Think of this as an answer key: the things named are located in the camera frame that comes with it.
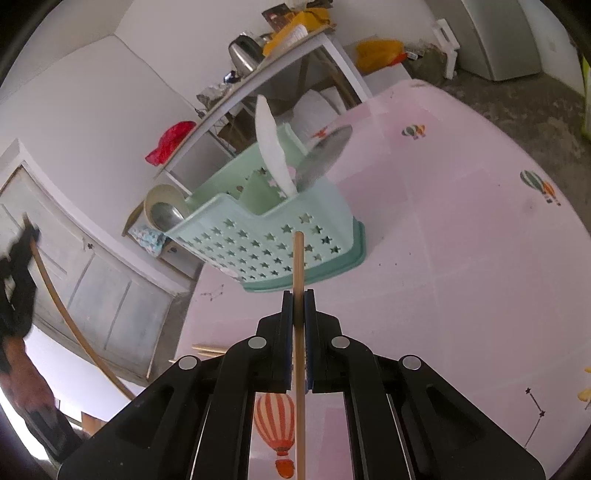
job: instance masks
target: hot air balloon print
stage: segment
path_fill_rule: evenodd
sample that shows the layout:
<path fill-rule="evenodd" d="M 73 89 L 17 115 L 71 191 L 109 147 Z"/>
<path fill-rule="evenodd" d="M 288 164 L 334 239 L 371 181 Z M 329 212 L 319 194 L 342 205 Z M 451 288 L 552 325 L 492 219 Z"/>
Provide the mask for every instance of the hot air balloon print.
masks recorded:
<path fill-rule="evenodd" d="M 296 408 L 289 395 L 265 393 L 255 403 L 254 423 L 263 441 L 277 453 L 275 467 L 282 478 L 296 472 L 288 457 L 296 439 Z"/>
<path fill-rule="evenodd" d="M 533 171 L 524 170 L 519 175 L 521 177 L 521 181 L 525 183 L 529 188 L 534 190 L 538 190 L 540 192 L 547 203 L 552 203 L 552 198 L 546 192 L 544 188 L 544 181 L 539 177 L 539 175 Z"/>
<path fill-rule="evenodd" d="M 418 140 L 419 136 L 425 137 L 425 125 L 410 125 L 402 130 L 402 134 L 405 137 L 413 137 L 415 140 Z"/>
<path fill-rule="evenodd" d="M 548 183 L 547 181 L 543 182 L 543 186 L 544 186 L 544 191 L 548 195 L 550 195 L 554 199 L 554 201 L 556 202 L 556 205 L 558 205 L 560 207 L 561 204 L 558 201 L 558 198 L 556 198 L 556 191 L 554 190 L 554 187 L 552 185 L 550 185 L 550 183 Z"/>

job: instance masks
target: metal screw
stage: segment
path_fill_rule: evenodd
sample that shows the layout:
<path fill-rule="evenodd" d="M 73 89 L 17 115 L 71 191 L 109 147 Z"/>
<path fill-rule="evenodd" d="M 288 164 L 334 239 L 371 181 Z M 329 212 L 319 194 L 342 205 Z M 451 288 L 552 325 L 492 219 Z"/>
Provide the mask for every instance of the metal screw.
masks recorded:
<path fill-rule="evenodd" d="M 331 343 L 335 348 L 347 348 L 351 344 L 347 337 L 335 337 Z"/>
<path fill-rule="evenodd" d="M 181 370 L 192 370 L 197 366 L 197 359 L 193 356 L 184 356 L 178 361 Z"/>
<path fill-rule="evenodd" d="M 263 337 L 252 337 L 248 341 L 248 346 L 250 348 L 254 348 L 255 350 L 265 348 L 266 344 L 267 344 L 267 341 Z"/>
<path fill-rule="evenodd" d="M 420 358 L 409 355 L 404 357 L 404 360 L 402 360 L 402 364 L 405 366 L 405 368 L 408 368 L 409 370 L 418 370 L 419 368 L 421 368 L 421 365 L 423 363 L 421 362 Z"/>

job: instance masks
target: refrigerator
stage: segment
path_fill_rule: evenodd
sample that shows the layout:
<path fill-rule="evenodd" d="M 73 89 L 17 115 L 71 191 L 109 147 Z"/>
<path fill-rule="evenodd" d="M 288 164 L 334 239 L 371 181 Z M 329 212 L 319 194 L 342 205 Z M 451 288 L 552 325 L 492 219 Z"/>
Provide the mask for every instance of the refrigerator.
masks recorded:
<path fill-rule="evenodd" d="M 426 0 L 456 36 L 461 69 L 493 81 L 542 71 L 530 24 L 518 0 Z"/>

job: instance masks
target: red plastic bag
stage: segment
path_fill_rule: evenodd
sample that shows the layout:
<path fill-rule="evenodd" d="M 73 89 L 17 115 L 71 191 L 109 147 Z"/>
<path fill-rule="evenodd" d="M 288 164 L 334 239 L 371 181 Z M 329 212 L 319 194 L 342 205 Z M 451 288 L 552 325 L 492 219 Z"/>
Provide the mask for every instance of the red plastic bag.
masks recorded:
<path fill-rule="evenodd" d="M 146 157 L 146 161 L 156 167 L 165 164 L 174 150 L 176 150 L 191 130 L 195 128 L 195 125 L 197 125 L 195 122 L 180 122 L 170 127 L 160 137 L 158 148 Z"/>

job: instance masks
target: curved wooden stick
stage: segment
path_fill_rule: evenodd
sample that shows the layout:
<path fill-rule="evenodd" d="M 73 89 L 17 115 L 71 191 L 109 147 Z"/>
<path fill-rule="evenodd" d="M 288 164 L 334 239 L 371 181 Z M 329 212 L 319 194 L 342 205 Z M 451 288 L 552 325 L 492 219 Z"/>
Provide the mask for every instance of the curved wooden stick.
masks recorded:
<path fill-rule="evenodd" d="M 27 216 L 26 213 L 23 214 L 22 219 L 25 222 L 25 226 L 31 225 L 29 217 Z M 60 311 L 61 316 L 64 317 L 64 321 L 66 322 L 66 325 L 70 328 L 70 330 L 72 331 L 72 334 L 74 335 L 74 337 L 76 338 L 76 340 L 78 341 L 80 346 L 84 349 L 84 351 L 92 359 L 92 361 L 99 368 L 99 370 L 101 372 L 103 372 L 104 375 L 113 383 L 113 385 L 116 386 L 117 389 L 123 395 L 125 395 L 128 399 L 133 400 L 135 398 L 135 395 L 133 394 L 133 392 L 129 388 L 127 388 L 123 384 L 123 382 L 121 380 L 119 380 L 119 378 L 111 371 L 111 369 L 107 366 L 107 364 L 103 361 L 103 359 L 101 357 L 99 357 L 99 355 L 90 346 L 90 344 L 88 343 L 86 338 L 84 338 L 84 335 L 82 334 L 80 329 L 76 326 L 76 323 L 74 322 L 74 320 L 72 319 L 72 317 L 68 313 L 65 305 L 62 303 L 60 296 L 57 293 L 56 288 L 53 286 L 53 282 L 49 278 L 49 274 L 47 273 L 47 269 L 45 268 L 45 265 L 43 264 L 43 259 L 41 258 L 41 255 L 39 254 L 37 244 L 35 243 L 35 240 L 33 240 L 33 239 L 31 240 L 31 252 L 33 252 L 33 258 L 35 259 L 35 263 L 37 264 L 37 268 L 39 269 L 39 272 L 41 273 L 41 278 L 43 279 L 45 286 L 47 287 L 47 290 L 49 291 L 49 295 L 51 296 L 53 303 L 56 304 L 56 307 Z"/>

